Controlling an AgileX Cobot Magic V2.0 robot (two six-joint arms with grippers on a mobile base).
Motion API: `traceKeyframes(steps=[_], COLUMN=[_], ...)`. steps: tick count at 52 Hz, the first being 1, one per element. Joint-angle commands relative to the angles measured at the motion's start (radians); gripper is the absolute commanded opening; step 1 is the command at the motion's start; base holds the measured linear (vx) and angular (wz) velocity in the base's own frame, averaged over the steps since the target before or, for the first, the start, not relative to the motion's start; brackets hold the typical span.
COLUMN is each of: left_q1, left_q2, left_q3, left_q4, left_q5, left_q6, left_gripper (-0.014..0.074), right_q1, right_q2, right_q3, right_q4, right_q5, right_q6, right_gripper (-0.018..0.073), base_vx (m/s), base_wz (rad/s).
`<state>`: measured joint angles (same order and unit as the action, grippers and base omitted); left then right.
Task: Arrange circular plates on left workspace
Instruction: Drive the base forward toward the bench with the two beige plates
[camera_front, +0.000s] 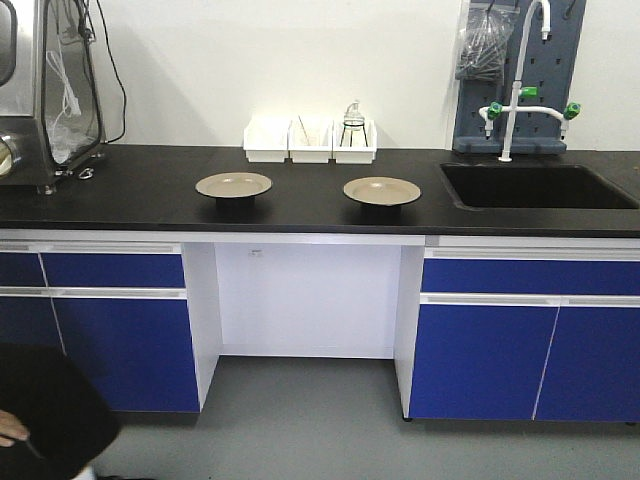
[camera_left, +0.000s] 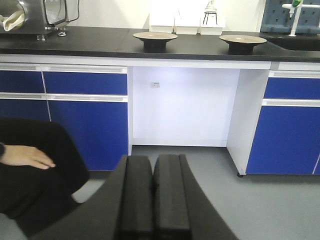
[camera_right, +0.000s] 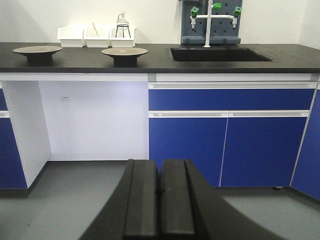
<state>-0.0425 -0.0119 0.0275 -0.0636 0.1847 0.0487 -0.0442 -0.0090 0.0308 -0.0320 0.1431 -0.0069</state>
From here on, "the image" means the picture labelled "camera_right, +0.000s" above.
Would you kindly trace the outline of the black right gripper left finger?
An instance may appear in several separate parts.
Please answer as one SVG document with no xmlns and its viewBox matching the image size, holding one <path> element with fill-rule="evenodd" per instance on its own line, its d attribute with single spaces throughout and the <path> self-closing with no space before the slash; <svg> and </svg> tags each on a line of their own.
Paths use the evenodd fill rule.
<svg viewBox="0 0 320 240">
<path fill-rule="evenodd" d="M 128 160 L 112 195 L 80 239 L 155 240 L 157 178 L 153 160 Z"/>
</svg>

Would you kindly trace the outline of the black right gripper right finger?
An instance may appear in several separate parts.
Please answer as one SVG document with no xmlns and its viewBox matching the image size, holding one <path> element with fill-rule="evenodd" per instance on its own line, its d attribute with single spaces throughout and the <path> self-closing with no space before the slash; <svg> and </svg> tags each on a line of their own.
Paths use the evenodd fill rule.
<svg viewBox="0 0 320 240">
<path fill-rule="evenodd" d="M 189 159 L 166 159 L 159 188 L 163 240 L 282 239 L 229 204 Z"/>
</svg>

